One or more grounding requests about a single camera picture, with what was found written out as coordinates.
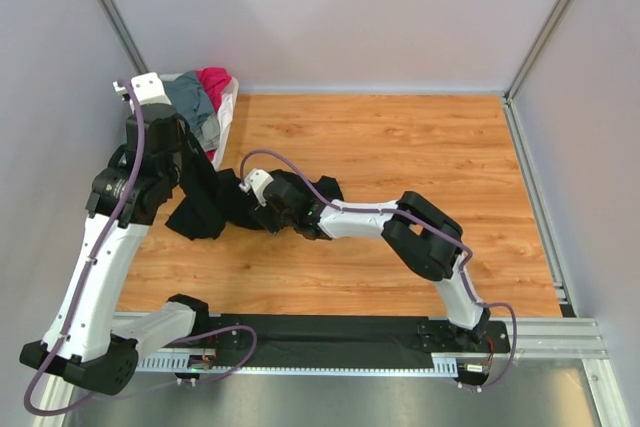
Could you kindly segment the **black t-shirt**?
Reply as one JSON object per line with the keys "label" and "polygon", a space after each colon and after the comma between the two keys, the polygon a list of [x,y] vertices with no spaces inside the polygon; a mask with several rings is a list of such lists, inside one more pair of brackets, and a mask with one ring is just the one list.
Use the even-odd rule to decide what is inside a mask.
{"label": "black t-shirt", "polygon": [[250,215],[259,203],[240,190],[235,172],[216,171],[194,134],[187,137],[187,158],[179,182],[184,198],[166,227],[189,240],[216,239],[227,225],[266,231]]}

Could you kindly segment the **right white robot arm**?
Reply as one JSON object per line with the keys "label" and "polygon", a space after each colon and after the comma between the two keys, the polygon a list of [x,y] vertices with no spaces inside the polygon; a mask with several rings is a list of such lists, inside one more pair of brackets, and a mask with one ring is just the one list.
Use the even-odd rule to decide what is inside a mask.
{"label": "right white robot arm", "polygon": [[385,242],[415,275],[432,282],[446,308],[452,342],[470,351],[484,342],[490,312],[466,274],[471,251],[462,228],[425,198],[406,192],[383,203],[328,200],[262,169],[240,183],[251,214],[269,232],[290,228],[308,240],[366,238]]}

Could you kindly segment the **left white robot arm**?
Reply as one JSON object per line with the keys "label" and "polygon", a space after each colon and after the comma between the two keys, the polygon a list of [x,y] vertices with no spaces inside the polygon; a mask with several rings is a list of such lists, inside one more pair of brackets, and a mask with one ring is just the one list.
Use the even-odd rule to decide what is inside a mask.
{"label": "left white robot arm", "polygon": [[19,361],[84,390],[115,395],[139,361],[180,340],[199,348],[211,325],[205,302],[175,294],[157,311],[121,327],[112,320],[124,281],[159,207],[194,153],[174,107],[150,104],[126,123],[126,144],[93,181],[82,248],[58,313]]}

